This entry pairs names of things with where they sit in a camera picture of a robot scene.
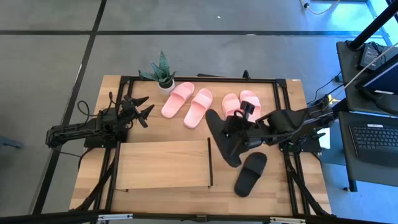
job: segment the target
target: gray floor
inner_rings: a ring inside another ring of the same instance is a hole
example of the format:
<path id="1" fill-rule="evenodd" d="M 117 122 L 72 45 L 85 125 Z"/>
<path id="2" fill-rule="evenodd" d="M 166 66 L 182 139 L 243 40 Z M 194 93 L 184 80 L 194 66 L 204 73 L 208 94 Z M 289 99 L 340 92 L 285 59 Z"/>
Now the gray floor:
<path id="1" fill-rule="evenodd" d="M 91 29 L 99 5 L 99 0 L 3 0 L 0 29 Z M 311 3 L 318 11 L 328 5 Z M 361 30 L 371 21 L 363 3 L 344 2 L 331 13 L 314 16 L 303 12 L 299 1 L 289 0 L 108 0 L 99 29 L 347 31 Z M 138 69 L 150 70 L 149 62 L 157 61 L 161 50 L 180 76 L 210 73 L 240 77 L 247 69 L 252 77 L 300 78 L 307 100 L 312 100 L 315 90 L 340 71 L 335 44 L 349 38 L 98 36 L 78 100 L 86 100 L 93 108 L 103 75 L 137 75 Z M 385 44 L 380 38 L 372 40 Z M 87 41 L 87 36 L 0 36 L 0 135 L 26 145 L 22 150 L 4 147 L 0 151 L 0 216 L 29 212 L 49 154 L 45 132 L 61 120 Z M 337 85 L 327 86 L 320 94 Z M 74 111 L 71 122 L 83 119 Z M 63 150 L 79 154 L 81 148 L 82 141 L 73 141 Z M 323 171 L 334 214 L 398 222 L 398 202 L 393 200 L 398 188 L 360 182 L 358 193 L 348 193 L 341 190 L 348 185 L 345 167 L 324 165 Z M 77 158 L 62 155 L 45 212 L 68 209 L 76 172 Z"/>

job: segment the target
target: potted plant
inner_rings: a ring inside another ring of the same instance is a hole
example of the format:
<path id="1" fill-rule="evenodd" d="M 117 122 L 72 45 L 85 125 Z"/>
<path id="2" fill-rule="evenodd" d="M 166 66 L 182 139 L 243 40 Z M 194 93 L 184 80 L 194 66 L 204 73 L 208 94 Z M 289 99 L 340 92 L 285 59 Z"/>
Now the potted plant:
<path id="1" fill-rule="evenodd" d="M 160 51 L 159 66 L 155 65 L 155 63 L 150 63 L 150 65 L 154 73 L 141 72 L 138 70 L 140 77 L 157 81 L 160 92 L 162 92 L 163 95 L 170 95 L 170 92 L 175 88 L 175 72 L 170 74 L 170 66 L 163 51 Z"/>

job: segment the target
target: green leaves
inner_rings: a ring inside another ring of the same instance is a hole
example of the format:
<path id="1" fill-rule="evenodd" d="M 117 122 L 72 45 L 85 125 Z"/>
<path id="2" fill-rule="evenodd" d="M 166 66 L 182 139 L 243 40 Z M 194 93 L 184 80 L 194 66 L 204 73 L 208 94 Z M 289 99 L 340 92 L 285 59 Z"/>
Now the green leaves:
<path id="1" fill-rule="evenodd" d="M 139 75 L 144 78 L 155 80 L 159 83 L 168 83 L 174 79 L 175 72 L 170 75 L 170 66 L 163 51 L 160 51 L 159 66 L 157 66 L 155 63 L 150 63 L 150 66 L 155 73 L 141 72 L 138 70 Z"/>

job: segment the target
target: pink slipper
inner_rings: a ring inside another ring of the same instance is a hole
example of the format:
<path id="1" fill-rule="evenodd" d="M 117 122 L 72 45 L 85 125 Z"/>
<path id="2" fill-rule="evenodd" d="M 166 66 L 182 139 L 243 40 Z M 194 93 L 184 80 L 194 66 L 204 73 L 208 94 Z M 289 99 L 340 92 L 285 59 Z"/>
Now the pink slipper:
<path id="1" fill-rule="evenodd" d="M 174 117 L 181 106 L 191 97 L 193 91 L 195 91 L 195 86 L 190 82 L 181 83 L 175 87 L 162 108 L 162 115 L 165 118 Z"/>
<path id="2" fill-rule="evenodd" d="M 229 93 L 226 96 L 224 96 L 221 105 L 223 106 L 223 112 L 225 118 L 227 116 L 233 116 L 234 111 L 241 110 L 241 102 L 239 102 L 239 99 L 235 95 L 235 93 Z"/>
<path id="3" fill-rule="evenodd" d="M 249 115 L 248 121 L 250 122 L 255 122 L 255 120 L 259 119 L 261 117 L 261 105 L 259 98 L 250 90 L 243 90 L 241 92 L 241 95 L 239 96 L 239 99 L 242 101 L 247 101 L 255 106 L 255 109 L 253 111 L 253 114 Z"/>
<path id="4" fill-rule="evenodd" d="M 200 120 L 205 115 L 206 110 L 213 102 L 213 95 L 211 91 L 203 88 L 199 90 L 197 95 L 192 99 L 191 107 L 184 118 L 184 124 L 188 128 L 195 128 L 198 126 Z"/>

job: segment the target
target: wooden table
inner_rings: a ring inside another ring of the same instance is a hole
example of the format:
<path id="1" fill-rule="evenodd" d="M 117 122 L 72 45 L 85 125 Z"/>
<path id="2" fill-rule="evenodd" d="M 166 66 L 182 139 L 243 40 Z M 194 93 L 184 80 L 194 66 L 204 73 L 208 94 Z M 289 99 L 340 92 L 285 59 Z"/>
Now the wooden table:
<path id="1" fill-rule="evenodd" d="M 120 76 L 106 75 L 96 103 L 95 113 L 108 107 L 109 91 L 116 96 Z M 266 83 L 221 83 L 194 82 L 195 96 L 201 88 L 208 88 L 213 93 L 212 109 L 222 117 L 221 100 L 228 93 L 239 96 L 242 90 L 253 91 L 260 99 L 262 114 L 274 111 L 275 99 L 271 84 Z M 189 141 L 205 140 L 211 137 L 210 130 L 203 119 L 196 129 L 188 129 L 183 125 L 183 119 L 189 109 L 190 100 L 182 106 L 172 119 L 164 118 L 160 111 L 167 97 L 162 96 L 157 89 L 156 82 L 135 81 L 132 97 L 149 96 L 140 108 L 155 104 L 148 117 L 148 128 L 144 129 L 134 123 L 128 134 L 128 142 L 152 141 Z M 300 80 L 287 80 L 287 90 L 291 108 L 299 110 L 306 107 Z M 282 89 L 279 90 L 281 105 L 284 105 Z M 238 197 L 234 193 L 234 184 L 241 167 L 232 168 L 222 158 L 215 142 L 211 139 L 211 154 L 213 159 L 214 186 L 181 187 L 167 189 L 135 189 L 129 192 L 114 191 L 112 211 L 129 213 L 174 213 L 174 214 L 213 214 L 213 215 L 292 215 L 289 190 L 283 155 L 278 146 L 262 145 L 241 155 L 241 160 L 253 153 L 261 151 L 267 155 L 268 161 L 262 177 L 257 181 L 251 194 L 246 198 Z M 70 208 L 75 208 L 87 197 L 98 182 L 104 149 L 98 148 L 89 152 L 82 160 Z M 305 183 L 315 200 L 327 212 L 331 212 L 322 168 L 319 161 L 309 153 L 300 155 L 305 177 Z M 104 208 L 106 185 L 101 199 Z M 295 186 L 299 212 L 303 212 L 300 191 Z"/>

